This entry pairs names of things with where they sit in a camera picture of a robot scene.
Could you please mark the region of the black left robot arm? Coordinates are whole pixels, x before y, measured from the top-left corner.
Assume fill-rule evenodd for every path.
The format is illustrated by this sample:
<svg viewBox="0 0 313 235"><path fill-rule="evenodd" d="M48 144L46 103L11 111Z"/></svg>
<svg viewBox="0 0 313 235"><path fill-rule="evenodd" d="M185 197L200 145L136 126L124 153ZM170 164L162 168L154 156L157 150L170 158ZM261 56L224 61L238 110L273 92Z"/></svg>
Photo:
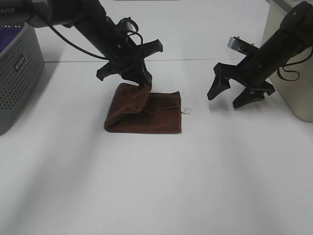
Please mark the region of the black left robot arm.
<svg viewBox="0 0 313 235"><path fill-rule="evenodd" d="M56 25L75 27L106 60L97 71L97 78L119 74L124 80L139 85L151 85L152 75L147 71L145 58L163 51L160 40L136 44L132 35L139 36L139 27L130 17L115 24L98 0L2 0L0 21L3 24L26 22L32 27L49 27L62 40L77 50L96 57L66 39L55 29Z"/></svg>

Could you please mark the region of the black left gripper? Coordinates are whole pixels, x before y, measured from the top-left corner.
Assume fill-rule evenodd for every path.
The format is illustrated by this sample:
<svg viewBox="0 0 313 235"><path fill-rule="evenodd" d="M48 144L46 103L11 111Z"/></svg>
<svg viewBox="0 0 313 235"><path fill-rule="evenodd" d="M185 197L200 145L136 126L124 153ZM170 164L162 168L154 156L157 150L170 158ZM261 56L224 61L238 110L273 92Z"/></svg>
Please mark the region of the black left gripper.
<svg viewBox="0 0 313 235"><path fill-rule="evenodd" d="M152 87L152 75L146 68L145 58L163 52L161 41L157 39L144 43L138 25L130 17L121 19L116 26L125 44L117 45L116 54L97 71L97 78L102 81L110 75L119 74L124 80Z"/></svg>

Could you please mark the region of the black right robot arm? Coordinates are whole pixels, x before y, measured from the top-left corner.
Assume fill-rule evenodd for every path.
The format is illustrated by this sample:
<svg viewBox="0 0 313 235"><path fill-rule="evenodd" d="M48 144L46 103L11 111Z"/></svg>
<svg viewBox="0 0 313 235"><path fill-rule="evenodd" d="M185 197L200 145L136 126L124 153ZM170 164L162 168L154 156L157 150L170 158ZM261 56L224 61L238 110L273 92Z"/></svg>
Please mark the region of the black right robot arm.
<svg viewBox="0 0 313 235"><path fill-rule="evenodd" d="M288 61L313 46L313 6L303 1L292 8L278 30L261 46L255 47L239 37L229 39L228 47L245 55L237 65L218 63L213 68L215 78L207 93L208 100L230 88L231 79L245 89L233 101L235 109L263 100L275 92L266 81L273 73L289 66Z"/></svg>

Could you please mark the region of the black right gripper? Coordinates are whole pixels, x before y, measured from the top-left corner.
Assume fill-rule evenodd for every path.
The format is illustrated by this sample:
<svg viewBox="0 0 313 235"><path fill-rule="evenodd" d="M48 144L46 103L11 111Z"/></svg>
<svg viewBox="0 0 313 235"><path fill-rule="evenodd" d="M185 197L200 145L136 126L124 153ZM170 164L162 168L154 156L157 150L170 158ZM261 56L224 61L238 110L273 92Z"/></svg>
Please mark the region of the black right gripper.
<svg viewBox="0 0 313 235"><path fill-rule="evenodd" d="M230 89L229 79L234 79L246 88L233 101L233 107L238 109L247 104L262 101L264 93L271 95L275 88L266 79L275 72L273 51L275 34L269 37L254 53L245 55L237 65L218 63L214 68L215 78L207 93L208 100Z"/></svg>

